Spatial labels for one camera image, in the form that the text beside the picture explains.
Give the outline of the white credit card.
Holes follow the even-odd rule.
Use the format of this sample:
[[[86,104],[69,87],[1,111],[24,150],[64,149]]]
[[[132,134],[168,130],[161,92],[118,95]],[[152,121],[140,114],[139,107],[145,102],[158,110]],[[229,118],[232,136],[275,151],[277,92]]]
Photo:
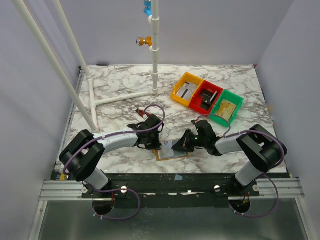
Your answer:
[[[161,145],[161,158],[167,159],[167,158],[173,158],[175,153],[172,149],[173,147],[173,141],[172,140],[166,140],[162,142]]]

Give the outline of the mustard yellow card holder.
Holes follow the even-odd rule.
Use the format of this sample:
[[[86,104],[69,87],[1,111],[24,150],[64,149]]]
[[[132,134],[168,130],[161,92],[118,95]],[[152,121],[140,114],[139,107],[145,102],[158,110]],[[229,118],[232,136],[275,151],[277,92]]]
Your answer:
[[[159,161],[187,158],[189,156],[187,152],[172,149],[173,145],[175,145],[178,141],[179,139],[161,141],[160,150],[158,149],[152,150],[152,153],[155,154],[156,160],[159,162]]]

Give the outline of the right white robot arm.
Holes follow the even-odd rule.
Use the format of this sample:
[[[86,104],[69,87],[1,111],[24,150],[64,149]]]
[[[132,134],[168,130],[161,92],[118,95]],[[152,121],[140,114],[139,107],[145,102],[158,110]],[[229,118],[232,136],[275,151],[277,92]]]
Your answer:
[[[192,153],[195,148],[203,148],[215,157],[243,152],[248,162],[231,178],[230,186],[234,189],[243,189],[277,167],[288,153],[286,146],[259,124],[228,136],[217,136],[207,120],[197,120],[193,124],[171,149]]]

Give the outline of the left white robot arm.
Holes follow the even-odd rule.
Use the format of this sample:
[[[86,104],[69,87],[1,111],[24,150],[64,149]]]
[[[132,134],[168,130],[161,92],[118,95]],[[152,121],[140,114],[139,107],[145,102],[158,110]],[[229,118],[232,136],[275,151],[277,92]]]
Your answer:
[[[112,133],[93,134],[87,129],[80,131],[60,153],[64,171],[75,181],[84,182],[97,190],[104,190],[109,178],[97,165],[102,156],[115,150],[137,147],[146,150],[161,148],[159,134],[164,122],[152,114],[143,122],[129,124]]]

